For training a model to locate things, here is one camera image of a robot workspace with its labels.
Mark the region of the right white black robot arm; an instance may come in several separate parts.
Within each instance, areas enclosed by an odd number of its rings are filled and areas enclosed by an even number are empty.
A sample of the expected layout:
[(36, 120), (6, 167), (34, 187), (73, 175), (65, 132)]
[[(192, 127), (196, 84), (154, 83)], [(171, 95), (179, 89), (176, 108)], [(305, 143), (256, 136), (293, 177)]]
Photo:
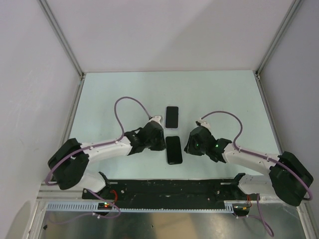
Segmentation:
[(214, 162), (240, 165), (269, 177), (273, 188), (270, 194), (295, 207), (306, 200), (307, 189), (314, 181), (290, 152), (275, 155), (249, 151), (228, 139), (215, 139), (210, 130), (201, 125), (190, 132), (184, 151), (196, 156), (207, 155)]

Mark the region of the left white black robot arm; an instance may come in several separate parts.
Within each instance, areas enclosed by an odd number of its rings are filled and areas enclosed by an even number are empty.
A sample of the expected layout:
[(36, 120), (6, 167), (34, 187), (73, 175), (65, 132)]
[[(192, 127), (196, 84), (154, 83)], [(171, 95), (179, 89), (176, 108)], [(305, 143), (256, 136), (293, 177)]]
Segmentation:
[(160, 116), (149, 119), (144, 127), (125, 132), (123, 137), (99, 143), (79, 143), (67, 140), (49, 159), (50, 173), (46, 184), (53, 177), (61, 190), (81, 187), (92, 191), (98, 198), (107, 198), (111, 192), (108, 178), (102, 172), (91, 172), (88, 167), (96, 162), (117, 156), (130, 156), (143, 152), (163, 151), (166, 148)]

